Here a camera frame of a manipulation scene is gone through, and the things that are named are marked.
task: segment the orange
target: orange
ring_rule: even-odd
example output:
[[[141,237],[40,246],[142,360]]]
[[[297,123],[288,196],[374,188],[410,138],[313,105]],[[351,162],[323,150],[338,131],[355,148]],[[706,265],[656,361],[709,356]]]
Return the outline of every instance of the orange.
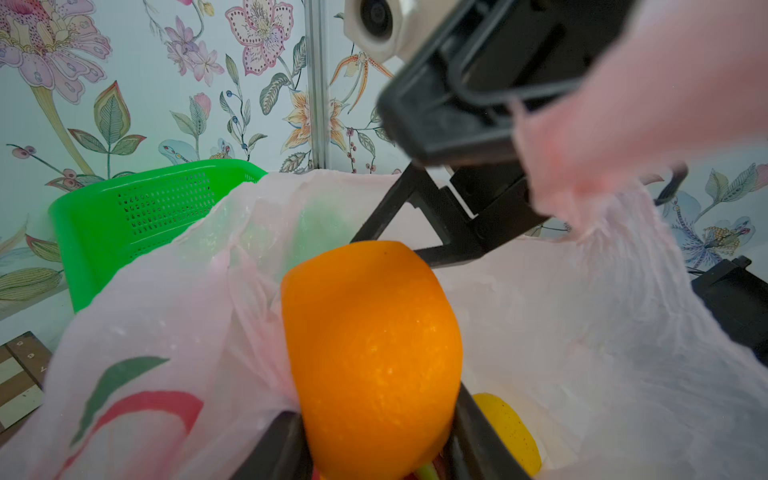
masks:
[[[283,279],[307,441],[328,480],[395,480],[448,439],[462,375],[456,317],[399,242],[331,250]]]

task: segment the lemon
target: lemon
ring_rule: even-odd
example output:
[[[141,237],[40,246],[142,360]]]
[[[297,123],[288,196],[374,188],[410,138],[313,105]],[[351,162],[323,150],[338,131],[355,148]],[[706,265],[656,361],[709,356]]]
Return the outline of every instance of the lemon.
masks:
[[[541,470],[541,456],[533,436],[520,416],[504,400],[490,393],[472,396],[504,446],[531,477]]]

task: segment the green plastic basket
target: green plastic basket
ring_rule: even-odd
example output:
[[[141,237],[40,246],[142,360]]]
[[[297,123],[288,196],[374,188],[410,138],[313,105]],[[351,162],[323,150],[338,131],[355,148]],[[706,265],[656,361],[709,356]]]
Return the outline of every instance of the green plastic basket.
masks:
[[[242,160],[207,160],[114,178],[56,200],[53,220],[74,311],[116,272],[170,243],[243,182],[264,170]]]

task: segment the pink glove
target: pink glove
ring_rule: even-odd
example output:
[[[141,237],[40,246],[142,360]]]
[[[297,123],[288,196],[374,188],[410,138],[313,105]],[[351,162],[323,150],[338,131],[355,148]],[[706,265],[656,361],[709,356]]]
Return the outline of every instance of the pink glove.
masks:
[[[578,91],[512,110],[535,209],[587,232],[635,175],[768,133],[768,0],[645,0]]]

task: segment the white plastic bag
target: white plastic bag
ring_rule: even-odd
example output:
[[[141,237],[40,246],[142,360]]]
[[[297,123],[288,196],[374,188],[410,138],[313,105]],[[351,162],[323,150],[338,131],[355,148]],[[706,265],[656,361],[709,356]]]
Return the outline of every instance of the white plastic bag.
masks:
[[[298,408],[280,279],[349,242],[394,180],[270,174],[118,272],[66,331],[44,405],[0,450],[4,474],[229,478]],[[423,247],[435,234],[407,207],[384,237]],[[639,186],[578,242],[521,238],[437,273],[465,383],[521,414],[540,478],[766,471],[768,371],[693,295]]]

